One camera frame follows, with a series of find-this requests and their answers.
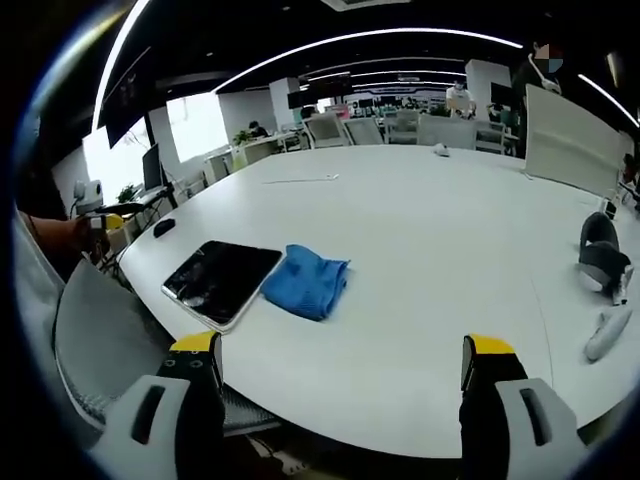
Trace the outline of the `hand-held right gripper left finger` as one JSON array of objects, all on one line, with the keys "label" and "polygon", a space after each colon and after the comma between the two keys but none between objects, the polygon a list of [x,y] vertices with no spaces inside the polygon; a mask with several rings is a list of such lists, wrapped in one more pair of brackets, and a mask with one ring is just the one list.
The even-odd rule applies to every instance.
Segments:
[{"label": "hand-held right gripper left finger", "polygon": [[205,479],[223,439],[222,336],[188,335],[110,408],[91,456],[111,479]]}]

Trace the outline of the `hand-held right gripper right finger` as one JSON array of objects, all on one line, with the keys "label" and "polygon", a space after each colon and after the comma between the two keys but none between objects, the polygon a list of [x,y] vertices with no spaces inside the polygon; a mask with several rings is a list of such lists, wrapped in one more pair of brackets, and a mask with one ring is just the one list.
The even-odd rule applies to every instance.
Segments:
[{"label": "hand-held right gripper right finger", "polygon": [[495,337],[464,337],[459,423],[461,479],[568,479],[588,455],[571,408]]}]

